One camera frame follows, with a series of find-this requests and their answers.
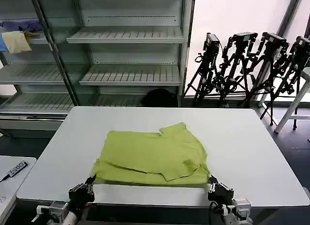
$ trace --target small white table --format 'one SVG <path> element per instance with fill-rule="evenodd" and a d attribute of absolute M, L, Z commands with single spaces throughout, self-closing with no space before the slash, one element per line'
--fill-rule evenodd
<path fill-rule="evenodd" d="M 21 161 L 27 162 L 28 166 L 14 177 L 0 182 L 0 225 L 5 223 L 13 211 L 16 192 L 36 162 L 36 159 L 31 157 L 0 156 L 0 180 Z"/>
<path fill-rule="evenodd" d="M 212 174 L 234 188 L 235 198 L 245 197 L 261 208 L 309 205 L 303 187 L 251 109 L 75 107 L 17 197 L 67 202 L 68 190 L 90 175 L 110 130 L 158 132 L 179 122 L 204 145 Z M 100 184 L 94 185 L 94 192 L 98 204 L 209 206 L 202 188 Z"/>
<path fill-rule="evenodd" d="M 279 133 L 289 119 L 310 120 L 310 115 L 292 115 L 296 107 L 300 103 L 301 99 L 310 89 L 310 67 L 305 67 L 305 69 L 301 72 L 301 77 L 304 78 L 306 82 L 300 89 L 299 93 L 296 95 L 296 98 L 291 103 L 290 107 L 287 109 L 285 115 L 280 120 L 279 124 L 275 129 L 275 133 Z"/>

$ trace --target black cable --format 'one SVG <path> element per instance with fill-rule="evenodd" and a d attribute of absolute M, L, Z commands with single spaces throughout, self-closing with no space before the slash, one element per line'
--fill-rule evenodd
<path fill-rule="evenodd" d="M 3 181 L 5 181 L 7 178 L 9 178 L 10 177 L 10 175 L 8 174 L 8 175 L 6 175 L 2 180 L 0 180 L 0 182 L 3 182 Z"/>
<path fill-rule="evenodd" d="M 212 205 L 217 204 L 215 201 L 212 201 L 209 207 L 209 225 L 212 225 L 212 219 L 211 219 L 211 214 L 212 214 Z"/>
<path fill-rule="evenodd" d="M 221 49 L 222 49 L 222 54 L 223 54 L 223 47 L 222 47 L 222 44 L 221 44 L 221 42 L 219 42 L 219 45 L 221 46 Z"/>

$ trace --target white shelf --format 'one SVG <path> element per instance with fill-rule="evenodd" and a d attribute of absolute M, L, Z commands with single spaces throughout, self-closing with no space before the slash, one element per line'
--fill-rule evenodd
<path fill-rule="evenodd" d="M 142 107 L 140 101 L 143 97 L 143 95 L 101 94 L 97 99 L 95 106 Z"/>
<path fill-rule="evenodd" d="M 76 82 L 78 73 L 69 74 Z M 0 84 L 64 85 L 56 64 L 9 64 L 0 69 Z"/>
<path fill-rule="evenodd" d="M 67 38 L 68 43 L 184 43 L 177 26 L 84 27 Z"/>
<path fill-rule="evenodd" d="M 0 106 L 0 113 L 61 113 L 73 108 L 68 94 L 17 94 Z"/>
<path fill-rule="evenodd" d="M 97 64 L 79 82 L 81 85 L 179 86 L 177 65 Z"/>
<path fill-rule="evenodd" d="M 28 38 L 28 43 L 32 45 L 39 45 L 39 44 L 48 44 L 47 38 L 43 31 L 37 32 L 37 36 Z M 53 31 L 53 36 L 55 38 L 55 42 L 57 44 L 63 43 L 66 41 L 66 38 L 69 36 L 69 31 L 66 28 L 58 28 Z"/>

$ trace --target blue cloth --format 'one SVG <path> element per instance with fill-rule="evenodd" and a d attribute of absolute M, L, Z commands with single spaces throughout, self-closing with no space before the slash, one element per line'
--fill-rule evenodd
<path fill-rule="evenodd" d="M 42 25 L 39 20 L 26 20 L 22 22 L 4 21 L 0 22 L 0 26 L 4 27 L 7 31 L 28 31 L 38 32 L 42 30 Z"/>
<path fill-rule="evenodd" d="M 5 43 L 4 43 L 4 40 L 2 38 L 2 33 L 0 33 L 0 51 L 8 51 Z"/>

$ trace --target folded shirt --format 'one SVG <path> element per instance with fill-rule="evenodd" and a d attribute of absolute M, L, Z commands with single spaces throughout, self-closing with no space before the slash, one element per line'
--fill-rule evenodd
<path fill-rule="evenodd" d="M 110 131 L 93 169 L 97 180 L 157 185 L 207 183 L 207 154 L 186 125 L 160 131 Z"/>
<path fill-rule="evenodd" d="M 27 42 L 23 32 L 3 32 L 2 38 L 10 54 L 18 54 L 25 51 L 31 51 L 29 43 Z"/>
<path fill-rule="evenodd" d="M 21 22 L 4 21 L 0 22 L 0 26 L 4 27 L 7 31 L 38 32 L 43 30 L 39 20 L 26 20 Z"/>

